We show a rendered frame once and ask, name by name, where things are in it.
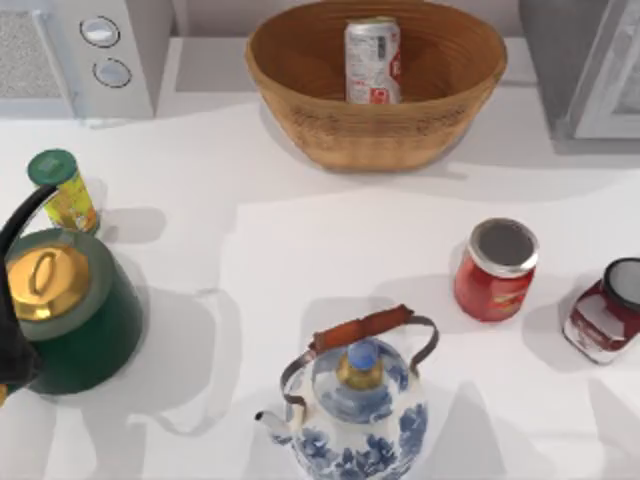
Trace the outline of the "pale grey cabinet door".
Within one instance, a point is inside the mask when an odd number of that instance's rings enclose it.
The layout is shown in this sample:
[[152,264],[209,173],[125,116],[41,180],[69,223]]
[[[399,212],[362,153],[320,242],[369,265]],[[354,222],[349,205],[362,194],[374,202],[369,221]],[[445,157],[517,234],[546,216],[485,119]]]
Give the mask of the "pale grey cabinet door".
[[608,0],[569,120],[578,139],[640,141],[640,0]]

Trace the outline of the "green kettle with gold lid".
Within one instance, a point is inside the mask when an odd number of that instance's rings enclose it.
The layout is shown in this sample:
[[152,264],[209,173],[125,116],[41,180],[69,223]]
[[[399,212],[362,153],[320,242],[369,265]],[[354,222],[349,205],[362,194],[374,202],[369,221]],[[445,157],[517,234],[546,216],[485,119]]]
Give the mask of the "green kettle with gold lid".
[[98,386],[143,333],[136,289],[102,241],[23,232],[56,191],[36,188],[0,228],[0,407],[20,389],[63,396]]

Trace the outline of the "yellow can with green lid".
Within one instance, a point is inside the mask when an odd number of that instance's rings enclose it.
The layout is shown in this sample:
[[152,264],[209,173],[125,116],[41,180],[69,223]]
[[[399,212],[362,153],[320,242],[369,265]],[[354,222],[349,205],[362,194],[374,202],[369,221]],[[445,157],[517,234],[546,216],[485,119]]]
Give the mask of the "yellow can with green lid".
[[89,234],[97,231],[99,214],[72,153],[63,149],[44,150],[30,160],[27,175],[35,186],[57,188],[44,206],[55,227]]

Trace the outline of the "pale microwave oven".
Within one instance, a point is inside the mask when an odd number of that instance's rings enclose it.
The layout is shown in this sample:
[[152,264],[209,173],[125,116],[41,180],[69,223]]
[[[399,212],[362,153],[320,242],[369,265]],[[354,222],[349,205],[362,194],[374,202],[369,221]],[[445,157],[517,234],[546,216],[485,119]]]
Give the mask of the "pale microwave oven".
[[[82,38],[80,22],[97,16],[118,25],[115,46]],[[0,119],[154,117],[174,25],[172,0],[0,0]],[[95,80],[92,67],[106,58],[131,70],[126,87]]]

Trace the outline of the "red jar with silver lid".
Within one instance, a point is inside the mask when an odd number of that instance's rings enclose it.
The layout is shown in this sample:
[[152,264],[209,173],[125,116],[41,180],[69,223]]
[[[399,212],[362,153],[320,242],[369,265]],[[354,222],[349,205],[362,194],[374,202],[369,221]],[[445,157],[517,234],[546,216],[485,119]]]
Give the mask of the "red jar with silver lid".
[[499,323],[521,309],[539,260],[534,233],[510,218],[477,224],[454,277],[454,298],[472,318]]

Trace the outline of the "red and white can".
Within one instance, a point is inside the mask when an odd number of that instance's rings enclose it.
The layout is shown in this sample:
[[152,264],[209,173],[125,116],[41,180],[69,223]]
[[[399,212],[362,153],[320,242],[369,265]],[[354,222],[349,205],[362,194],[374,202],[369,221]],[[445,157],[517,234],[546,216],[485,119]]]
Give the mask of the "red and white can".
[[344,31],[345,97],[351,104],[402,100],[401,32],[392,17],[352,19]]

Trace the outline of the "blue and white teapot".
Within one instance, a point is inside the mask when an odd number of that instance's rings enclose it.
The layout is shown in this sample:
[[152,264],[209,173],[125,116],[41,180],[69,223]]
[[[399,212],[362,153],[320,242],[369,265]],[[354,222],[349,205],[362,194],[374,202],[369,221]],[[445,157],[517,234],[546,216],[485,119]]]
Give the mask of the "blue and white teapot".
[[428,427],[418,366],[439,339],[403,304],[316,332],[281,374],[285,415],[254,419],[307,480],[402,480]]

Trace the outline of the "white microwave knob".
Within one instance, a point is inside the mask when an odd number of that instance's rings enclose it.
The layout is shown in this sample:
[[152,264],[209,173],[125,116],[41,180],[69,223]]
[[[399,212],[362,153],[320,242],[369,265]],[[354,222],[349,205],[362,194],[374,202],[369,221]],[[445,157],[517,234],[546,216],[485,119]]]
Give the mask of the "white microwave knob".
[[97,16],[82,20],[79,25],[82,38],[91,46],[97,48],[111,48],[115,46],[121,33],[118,25],[104,16]]
[[92,72],[98,83],[111,89],[124,88],[132,81],[131,70],[116,58],[106,58],[95,62]]

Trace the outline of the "woven wooden basket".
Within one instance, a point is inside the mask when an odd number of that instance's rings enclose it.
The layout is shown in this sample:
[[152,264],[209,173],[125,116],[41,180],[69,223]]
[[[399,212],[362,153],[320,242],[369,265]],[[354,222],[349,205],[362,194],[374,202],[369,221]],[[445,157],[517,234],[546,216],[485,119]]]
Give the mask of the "woven wooden basket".
[[[349,21],[390,17],[400,28],[396,105],[346,101]],[[428,0],[319,0],[272,16],[245,59],[269,111],[313,162],[333,170],[420,168],[462,139],[507,66],[489,23]]]

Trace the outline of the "dark red jar, black lid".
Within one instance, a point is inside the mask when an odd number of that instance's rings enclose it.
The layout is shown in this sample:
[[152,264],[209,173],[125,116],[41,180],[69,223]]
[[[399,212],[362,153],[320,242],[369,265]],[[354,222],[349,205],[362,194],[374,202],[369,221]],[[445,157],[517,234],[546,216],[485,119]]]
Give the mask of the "dark red jar, black lid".
[[598,365],[612,363],[640,343],[640,257],[612,261],[578,297],[562,333]]

